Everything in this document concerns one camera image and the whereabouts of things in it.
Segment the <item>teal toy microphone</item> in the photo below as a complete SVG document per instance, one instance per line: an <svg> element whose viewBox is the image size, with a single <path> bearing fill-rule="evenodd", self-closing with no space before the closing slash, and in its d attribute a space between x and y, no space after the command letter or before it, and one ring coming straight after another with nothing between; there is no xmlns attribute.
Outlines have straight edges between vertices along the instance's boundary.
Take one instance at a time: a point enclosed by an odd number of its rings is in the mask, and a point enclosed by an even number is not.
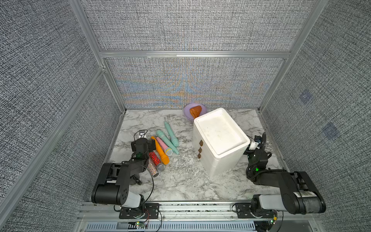
<svg viewBox="0 0 371 232"><path fill-rule="evenodd" d="M165 125L165 128L166 128L167 132L168 132L168 135L170 136L170 140L171 140L172 144L173 144L175 147L178 147L178 146L179 146L179 141L178 141L178 139L176 138L176 136L175 136L175 134L174 134L174 132L173 132L173 130L172 130L170 124L169 124L168 122L165 121L165 122L164 122L164 125Z"/></svg>
<svg viewBox="0 0 371 232"><path fill-rule="evenodd" d="M177 155L179 155L178 149L173 145L173 143L168 139L168 137L165 135L165 133L161 130L156 131L157 136L168 146L170 147L173 152Z"/></svg>

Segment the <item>white plastic drawer cabinet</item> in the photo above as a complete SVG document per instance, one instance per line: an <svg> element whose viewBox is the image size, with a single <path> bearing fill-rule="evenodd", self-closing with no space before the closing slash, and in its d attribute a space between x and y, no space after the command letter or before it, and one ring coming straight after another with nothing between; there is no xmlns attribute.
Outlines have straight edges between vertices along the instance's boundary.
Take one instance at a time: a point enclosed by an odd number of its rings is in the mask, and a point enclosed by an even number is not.
<svg viewBox="0 0 371 232"><path fill-rule="evenodd" d="M194 119L192 145L196 155L201 154L199 160L210 177L234 168L250 143L249 137L224 108Z"/></svg>

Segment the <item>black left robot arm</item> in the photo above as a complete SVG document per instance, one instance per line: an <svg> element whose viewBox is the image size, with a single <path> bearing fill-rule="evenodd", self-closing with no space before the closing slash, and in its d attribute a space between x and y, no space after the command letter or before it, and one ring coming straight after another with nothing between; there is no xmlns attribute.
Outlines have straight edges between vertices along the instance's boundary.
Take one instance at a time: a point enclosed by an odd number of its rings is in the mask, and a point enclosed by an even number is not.
<svg viewBox="0 0 371 232"><path fill-rule="evenodd" d="M131 192L129 186L131 183L139 185L140 173L149 171L149 154L155 148L153 139L139 138L131 142L131 159L121 163L104 163L94 185L91 201L130 209L144 207L144 196Z"/></svg>

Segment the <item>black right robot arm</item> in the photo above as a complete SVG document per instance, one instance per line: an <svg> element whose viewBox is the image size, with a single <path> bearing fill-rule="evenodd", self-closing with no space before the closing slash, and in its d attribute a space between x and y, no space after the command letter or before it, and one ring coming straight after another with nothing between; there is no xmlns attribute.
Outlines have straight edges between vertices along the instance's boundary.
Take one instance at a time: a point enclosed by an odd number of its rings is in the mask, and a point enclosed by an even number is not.
<svg viewBox="0 0 371 232"><path fill-rule="evenodd" d="M244 154L248 157L246 177L259 186L279 188L278 194L255 194L250 210L255 217L269 211L286 211L290 214L325 213L326 203L306 172L289 172L286 169L267 168L272 153L266 152L267 135L256 135Z"/></svg>

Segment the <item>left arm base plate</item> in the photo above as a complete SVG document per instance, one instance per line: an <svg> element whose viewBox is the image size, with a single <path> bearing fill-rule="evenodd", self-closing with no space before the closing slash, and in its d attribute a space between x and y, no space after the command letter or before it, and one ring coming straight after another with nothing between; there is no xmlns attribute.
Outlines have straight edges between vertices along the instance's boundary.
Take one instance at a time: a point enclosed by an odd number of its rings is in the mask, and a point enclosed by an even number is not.
<svg viewBox="0 0 371 232"><path fill-rule="evenodd" d="M145 203L138 208L122 207L119 213L119 219L158 219L158 203Z"/></svg>

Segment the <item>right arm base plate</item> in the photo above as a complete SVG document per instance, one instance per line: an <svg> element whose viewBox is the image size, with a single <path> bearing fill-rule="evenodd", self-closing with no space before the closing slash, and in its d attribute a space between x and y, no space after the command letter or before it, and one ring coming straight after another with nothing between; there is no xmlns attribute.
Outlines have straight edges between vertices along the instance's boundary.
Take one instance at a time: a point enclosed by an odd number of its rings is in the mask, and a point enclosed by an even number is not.
<svg viewBox="0 0 371 232"><path fill-rule="evenodd" d="M266 210L258 208L257 206L252 206L248 203L236 203L234 204L235 211L238 218L247 219L247 218L265 218L265 219L274 219L276 213L273 210Z"/></svg>

